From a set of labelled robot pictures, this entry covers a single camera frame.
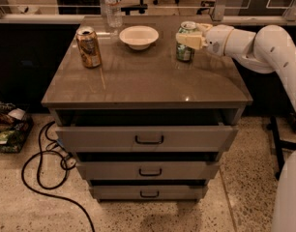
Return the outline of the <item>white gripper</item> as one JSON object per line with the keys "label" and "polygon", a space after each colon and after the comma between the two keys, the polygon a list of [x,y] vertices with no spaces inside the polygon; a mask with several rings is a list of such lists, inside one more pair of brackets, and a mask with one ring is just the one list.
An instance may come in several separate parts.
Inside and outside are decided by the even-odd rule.
{"label": "white gripper", "polygon": [[224,56],[226,42],[234,27],[196,23],[196,28],[200,32],[177,33],[176,42],[196,50],[206,47],[208,52],[218,56]]}

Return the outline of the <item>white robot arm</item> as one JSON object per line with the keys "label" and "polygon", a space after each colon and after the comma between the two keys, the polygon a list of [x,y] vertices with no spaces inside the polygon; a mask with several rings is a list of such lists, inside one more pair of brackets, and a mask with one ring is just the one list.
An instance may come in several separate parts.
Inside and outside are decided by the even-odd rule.
{"label": "white robot arm", "polygon": [[[275,72],[296,113],[296,46],[279,25],[267,25],[254,33],[228,25],[197,23],[193,32],[178,33],[176,41],[231,57],[256,73]],[[296,232],[296,150],[281,171],[271,232]]]}

